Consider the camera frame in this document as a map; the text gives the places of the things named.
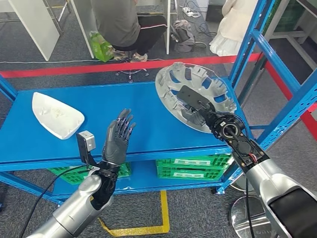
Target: sneaker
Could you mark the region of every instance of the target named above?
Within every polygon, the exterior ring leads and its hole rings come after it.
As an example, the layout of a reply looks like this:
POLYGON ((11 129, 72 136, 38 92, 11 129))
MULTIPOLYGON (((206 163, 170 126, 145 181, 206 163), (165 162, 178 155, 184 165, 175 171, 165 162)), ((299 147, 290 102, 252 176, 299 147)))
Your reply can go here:
POLYGON ((113 54, 113 59, 118 60, 118 61, 129 57, 128 51, 113 51, 112 54, 113 54))
POLYGON ((148 55, 144 54, 143 56, 141 56, 138 53, 134 53, 131 60, 131 62, 146 62, 148 60, 148 55))

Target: robotic arm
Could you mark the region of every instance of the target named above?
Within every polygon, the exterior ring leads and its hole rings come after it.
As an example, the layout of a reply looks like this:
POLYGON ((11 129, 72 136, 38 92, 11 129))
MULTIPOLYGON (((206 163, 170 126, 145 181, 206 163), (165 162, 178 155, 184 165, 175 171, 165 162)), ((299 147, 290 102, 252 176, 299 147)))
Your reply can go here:
POLYGON ((111 205, 119 165, 125 161, 128 140, 135 123, 125 109, 107 131, 103 161, 97 163, 91 151, 96 147, 94 136, 88 131, 77 134, 79 154, 83 163, 99 168, 83 181, 77 191, 53 213, 53 216, 29 238, 78 237, 106 207, 111 205))
MULTIPOLYGON (((216 112, 208 99, 187 86, 177 94, 180 100, 198 111, 216 138, 232 149, 232 156, 245 173, 262 201, 266 217, 282 238, 317 238, 317 197, 285 175, 256 142, 243 133, 243 120, 230 113, 216 112)), ((131 110, 122 111, 109 125, 103 161, 96 163, 90 151, 94 137, 84 131, 77 135, 82 161, 100 168, 86 178, 53 217, 30 238, 77 237, 111 204, 118 165, 125 161, 131 110)))
POLYGON ((317 197, 287 176, 257 143, 245 136, 242 119, 216 112, 208 99, 187 86, 182 87, 177 97, 199 112, 216 138, 232 149, 235 160, 260 197, 266 217, 279 236, 317 237, 317 197))

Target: black pants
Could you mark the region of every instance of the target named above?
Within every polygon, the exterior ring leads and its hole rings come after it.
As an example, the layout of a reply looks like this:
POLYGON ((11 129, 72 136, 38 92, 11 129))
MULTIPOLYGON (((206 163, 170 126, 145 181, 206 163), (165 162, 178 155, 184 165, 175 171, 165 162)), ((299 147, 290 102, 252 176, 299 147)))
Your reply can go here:
POLYGON ((153 47, 167 28, 164 16, 139 16, 137 18, 141 26, 137 41, 128 47, 114 46, 118 51, 134 51, 143 56, 153 47))

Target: red wire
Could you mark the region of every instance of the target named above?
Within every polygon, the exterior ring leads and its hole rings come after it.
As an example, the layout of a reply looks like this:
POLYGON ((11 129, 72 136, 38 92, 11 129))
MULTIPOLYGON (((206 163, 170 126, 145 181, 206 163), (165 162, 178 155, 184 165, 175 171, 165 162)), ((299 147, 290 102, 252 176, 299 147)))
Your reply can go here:
POLYGON ((254 154, 248 153, 248 155, 251 158, 251 160, 254 163, 257 163, 257 157, 254 154))

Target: blue shelf surface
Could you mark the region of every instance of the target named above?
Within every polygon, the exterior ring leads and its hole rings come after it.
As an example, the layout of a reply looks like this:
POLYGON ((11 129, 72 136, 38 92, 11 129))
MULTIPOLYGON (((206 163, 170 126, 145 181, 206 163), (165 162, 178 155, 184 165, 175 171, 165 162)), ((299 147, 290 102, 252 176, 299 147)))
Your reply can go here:
MULTIPOLYGON (((155 161, 138 161, 131 163, 130 177, 120 178, 116 183, 115 194, 136 193, 147 191, 174 190, 194 187, 221 186, 223 182, 206 180, 166 179, 158 178, 155 161)), ((65 199, 75 192, 78 185, 71 185, 58 178, 53 190, 55 199, 65 199)))
MULTIPOLYGON (((0 138, 5 138, 0 143, 0 171, 82 164, 75 135, 60 140, 37 121, 32 110, 35 91, 82 112, 85 120, 78 131, 95 136, 97 147, 92 151, 95 158, 101 157, 107 126, 124 108, 132 109, 137 122, 129 143, 128 162, 231 152, 213 135, 174 118, 161 102, 154 82, 40 89, 20 91, 0 130, 0 138)), ((235 96, 234 100, 236 113, 245 119, 235 96)))

